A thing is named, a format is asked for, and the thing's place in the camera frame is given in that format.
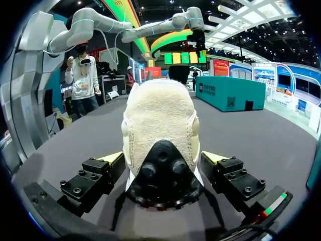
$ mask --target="person in red jacket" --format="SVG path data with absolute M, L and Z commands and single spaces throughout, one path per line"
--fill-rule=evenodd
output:
M 132 75 L 132 67 L 131 66 L 128 66 L 127 67 L 127 74 L 126 74 L 126 90 L 127 90 L 127 94 L 130 93 L 131 89 L 132 89 L 132 86 L 134 85 L 134 83 L 136 82 L 134 80 L 134 77 Z

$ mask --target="person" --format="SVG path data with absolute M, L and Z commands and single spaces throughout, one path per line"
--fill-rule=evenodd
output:
M 65 81 L 73 83 L 72 103 L 78 118 L 98 108 L 95 97 L 101 95 L 99 89 L 96 60 L 86 53 L 88 42 L 75 47 L 77 58 L 70 57 L 67 61 Z
M 130 93 L 131 89 L 132 89 L 132 86 L 134 85 L 134 83 L 136 82 L 134 80 L 134 77 L 132 75 L 132 67 L 131 66 L 128 66 L 127 67 L 127 74 L 126 74 L 126 90 L 127 90 L 127 94 Z
M 194 72 L 193 72 L 193 91 L 195 91 L 195 84 L 196 84 L 196 77 L 197 76 L 199 76 L 199 74 L 196 71 L 196 69 L 194 69 Z

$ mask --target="poster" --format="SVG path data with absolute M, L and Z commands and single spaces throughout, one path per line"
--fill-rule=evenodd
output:
M 253 63 L 253 80 L 276 87 L 276 63 Z
M 214 60 L 214 75 L 230 76 L 230 63 L 223 60 Z
M 161 67 L 147 67 L 147 68 L 145 68 L 145 78 L 146 79 L 147 79 L 149 72 L 152 72 L 153 78 L 160 78 L 162 76 L 162 68 Z

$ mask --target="green sign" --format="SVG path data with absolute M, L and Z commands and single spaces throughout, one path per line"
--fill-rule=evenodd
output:
M 199 63 L 206 63 L 206 54 L 203 55 L 203 52 L 200 52 Z
M 164 53 L 165 64 L 173 64 L 173 54 L 172 53 Z
M 190 63 L 190 54 L 189 53 L 181 53 L 182 56 L 182 64 Z

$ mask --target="banner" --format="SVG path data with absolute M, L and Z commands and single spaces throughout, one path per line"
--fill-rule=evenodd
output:
M 276 87 L 276 63 L 253 63 L 253 80 L 265 83 L 266 86 Z
M 106 50 L 106 48 L 96 49 L 94 51 L 89 52 L 88 54 L 92 57 L 95 57 L 96 62 L 99 62 L 99 52 L 104 50 Z
M 214 59 L 214 75 L 230 76 L 230 63 L 223 60 Z
M 149 72 L 152 72 L 153 78 L 160 78 L 162 76 L 162 68 L 161 67 L 147 67 L 147 68 L 145 68 L 146 79 L 147 79 Z

